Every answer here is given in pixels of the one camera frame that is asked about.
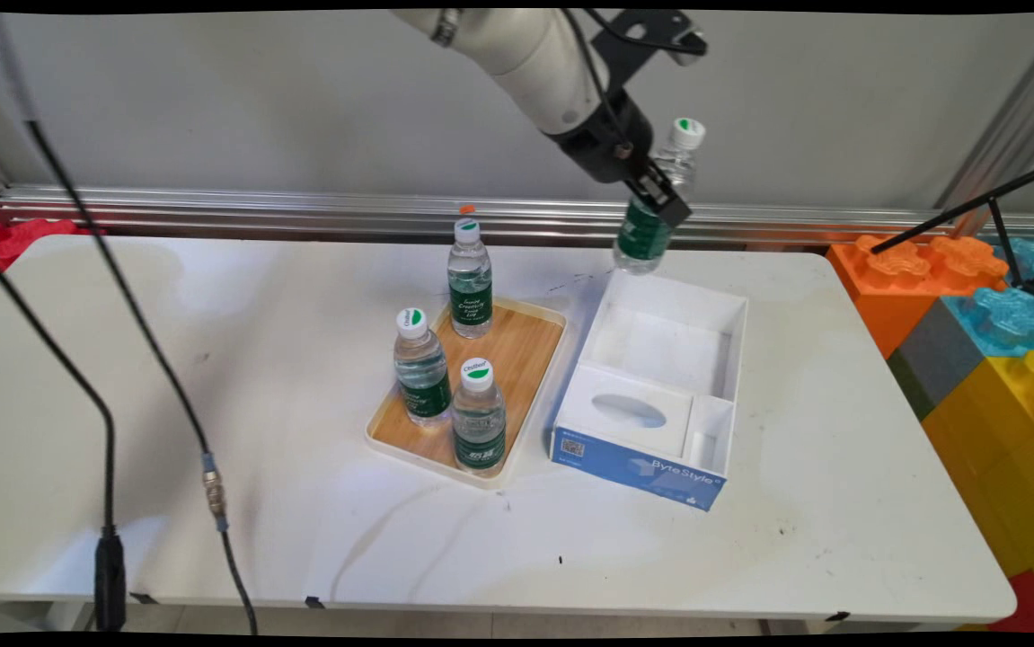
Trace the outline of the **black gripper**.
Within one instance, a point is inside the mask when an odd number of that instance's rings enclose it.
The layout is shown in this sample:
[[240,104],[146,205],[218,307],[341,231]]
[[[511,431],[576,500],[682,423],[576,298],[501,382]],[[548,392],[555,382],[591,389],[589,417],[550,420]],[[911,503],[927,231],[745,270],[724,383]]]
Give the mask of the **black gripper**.
[[677,229],[692,214],[671,177],[648,158],[655,138],[647,116],[622,87],[607,96],[614,119],[604,107],[576,128],[550,135],[562,154],[599,183],[626,182],[640,202],[669,228]]

